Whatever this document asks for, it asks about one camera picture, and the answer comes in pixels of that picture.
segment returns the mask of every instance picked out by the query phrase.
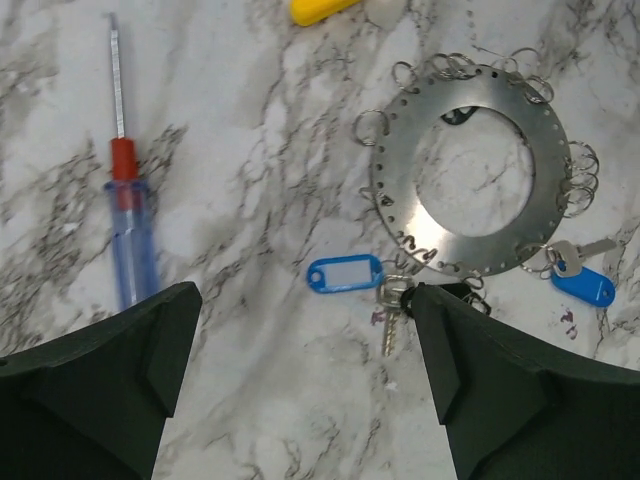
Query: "key tag label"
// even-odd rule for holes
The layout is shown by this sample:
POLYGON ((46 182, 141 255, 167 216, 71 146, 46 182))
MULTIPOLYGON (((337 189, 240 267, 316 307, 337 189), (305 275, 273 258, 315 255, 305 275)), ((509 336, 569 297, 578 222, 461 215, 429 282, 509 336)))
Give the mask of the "key tag label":
MULTIPOLYGON (((560 270, 564 267, 563 263, 558 262, 560 270)), ((585 267, 582 267, 582 271, 575 277, 561 277, 554 271, 551 274, 551 282, 558 290, 598 308, 608 307, 616 298, 613 282, 585 267)))
POLYGON ((307 283, 316 293, 376 288, 383 279, 382 262, 369 254, 321 258, 307 270, 307 283))

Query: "black plastic part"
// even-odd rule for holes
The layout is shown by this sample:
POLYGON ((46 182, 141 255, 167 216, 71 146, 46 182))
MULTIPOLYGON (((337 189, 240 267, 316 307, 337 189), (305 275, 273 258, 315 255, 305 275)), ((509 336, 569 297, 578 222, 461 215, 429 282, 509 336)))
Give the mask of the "black plastic part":
POLYGON ((458 478, 640 478, 640 372, 556 348, 442 289, 411 299, 458 478))
POLYGON ((450 112, 445 113, 442 117, 442 120, 449 125, 453 125, 457 127, 458 125, 462 125, 467 120, 469 120, 474 113, 478 111, 478 107, 467 107, 469 110, 465 113, 459 108, 451 110, 450 112))
MULTIPOLYGON (((446 283, 444 285, 438 285, 438 287, 442 288, 445 292, 450 293, 456 298, 460 300, 465 300, 469 298, 470 295, 476 295, 471 287, 466 283, 446 283)), ((413 318, 413 311, 411 310, 411 299, 413 298, 413 294, 416 291, 416 287, 411 287, 405 290, 400 297, 400 308, 402 312, 408 316, 409 318, 413 318)), ((486 305, 489 308, 489 312, 491 312, 491 307, 489 307, 484 300, 482 300, 479 296, 477 299, 482 301, 483 305, 486 305)))
POLYGON ((183 283, 1 360, 0 478, 150 479, 202 299, 183 283))

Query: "screwdriver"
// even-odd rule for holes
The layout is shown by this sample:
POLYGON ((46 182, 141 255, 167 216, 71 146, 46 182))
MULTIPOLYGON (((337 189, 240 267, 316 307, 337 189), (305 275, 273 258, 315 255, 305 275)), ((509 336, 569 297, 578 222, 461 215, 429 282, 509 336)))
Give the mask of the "screwdriver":
POLYGON ((110 17, 111 68, 116 138, 111 140, 112 180, 105 185, 113 220, 113 259, 120 310, 159 290, 155 262, 149 188, 138 176, 135 145, 126 136, 120 78, 120 34, 115 14, 110 17))

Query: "screwdriver shaft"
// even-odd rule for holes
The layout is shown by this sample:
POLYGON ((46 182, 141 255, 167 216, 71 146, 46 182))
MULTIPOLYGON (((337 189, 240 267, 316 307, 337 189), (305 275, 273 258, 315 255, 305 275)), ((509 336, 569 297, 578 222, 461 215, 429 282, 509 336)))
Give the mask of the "screwdriver shaft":
POLYGON ((122 82, 120 79, 120 34, 115 13, 110 13, 111 20, 111 70, 113 73, 113 97, 116 113, 116 132, 118 138, 125 137, 124 106, 122 102, 122 82))

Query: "key head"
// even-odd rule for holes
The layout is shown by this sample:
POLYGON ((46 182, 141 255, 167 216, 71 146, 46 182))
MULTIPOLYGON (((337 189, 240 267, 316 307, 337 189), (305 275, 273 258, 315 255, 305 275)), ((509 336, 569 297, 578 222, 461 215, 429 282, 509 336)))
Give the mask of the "key head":
POLYGON ((553 265, 553 270, 560 278, 570 278, 580 275, 582 261, 578 247, 567 240, 560 240, 551 245, 551 248, 560 256, 560 261, 553 265))
POLYGON ((385 275, 384 280, 376 290, 376 300, 386 310, 400 310, 402 294, 413 287, 411 277, 402 275, 385 275))

